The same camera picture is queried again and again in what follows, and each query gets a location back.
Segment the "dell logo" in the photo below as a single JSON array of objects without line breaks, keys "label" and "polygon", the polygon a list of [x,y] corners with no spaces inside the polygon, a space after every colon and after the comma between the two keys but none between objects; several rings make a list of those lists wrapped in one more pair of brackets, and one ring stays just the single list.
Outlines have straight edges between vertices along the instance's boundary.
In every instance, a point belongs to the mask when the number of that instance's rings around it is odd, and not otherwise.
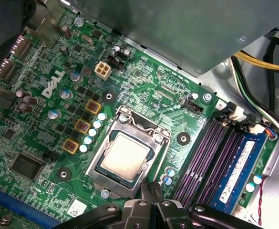
[{"label": "dell logo", "polygon": [[62,71],[62,72],[59,72],[59,71],[55,71],[54,72],[56,75],[58,75],[59,77],[55,77],[55,76],[52,76],[52,80],[50,80],[48,83],[47,83],[47,87],[43,90],[42,92],[42,95],[45,96],[46,98],[49,98],[52,96],[52,91],[54,89],[57,88],[57,84],[59,82],[61,82],[61,79],[62,77],[64,76],[65,74],[65,71]]}]

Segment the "cpu socket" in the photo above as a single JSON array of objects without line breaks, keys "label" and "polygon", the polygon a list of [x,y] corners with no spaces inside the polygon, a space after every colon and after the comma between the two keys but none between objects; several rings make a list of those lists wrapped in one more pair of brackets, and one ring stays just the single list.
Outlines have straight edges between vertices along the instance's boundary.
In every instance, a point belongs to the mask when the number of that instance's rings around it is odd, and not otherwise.
[{"label": "cpu socket", "polygon": [[110,198],[134,198],[154,161],[170,144],[170,132],[121,106],[86,175]]}]

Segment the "motherboard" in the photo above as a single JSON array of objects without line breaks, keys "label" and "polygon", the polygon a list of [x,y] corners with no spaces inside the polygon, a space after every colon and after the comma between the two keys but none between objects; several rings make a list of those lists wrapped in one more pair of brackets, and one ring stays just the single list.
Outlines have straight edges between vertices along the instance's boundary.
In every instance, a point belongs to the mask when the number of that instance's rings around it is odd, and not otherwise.
[{"label": "motherboard", "polygon": [[50,228],[145,180],[185,208],[247,206],[276,143],[255,118],[72,11],[60,27],[53,48],[20,35],[1,65],[0,204]]}]

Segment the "gray metal panel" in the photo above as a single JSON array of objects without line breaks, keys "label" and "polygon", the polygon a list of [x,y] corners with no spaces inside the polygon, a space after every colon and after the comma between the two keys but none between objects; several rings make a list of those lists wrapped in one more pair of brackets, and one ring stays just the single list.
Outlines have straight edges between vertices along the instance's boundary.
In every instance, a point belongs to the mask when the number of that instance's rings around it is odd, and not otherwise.
[{"label": "gray metal panel", "polygon": [[70,3],[195,76],[279,24],[279,0],[70,0]]}]

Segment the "blue ram module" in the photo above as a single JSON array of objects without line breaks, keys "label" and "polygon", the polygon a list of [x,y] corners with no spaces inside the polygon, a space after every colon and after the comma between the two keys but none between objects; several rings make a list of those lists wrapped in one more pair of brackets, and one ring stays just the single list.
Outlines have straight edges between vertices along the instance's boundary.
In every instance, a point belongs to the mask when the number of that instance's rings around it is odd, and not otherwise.
[{"label": "blue ram module", "polygon": [[209,206],[231,214],[267,140],[265,133],[246,134],[220,180]]},{"label": "blue ram module", "polygon": [[35,210],[34,208],[30,207],[29,205],[18,201],[17,199],[3,193],[0,191],[0,205],[18,213],[27,219],[35,222],[47,229],[52,228],[60,224],[59,221],[45,215],[44,213]]}]

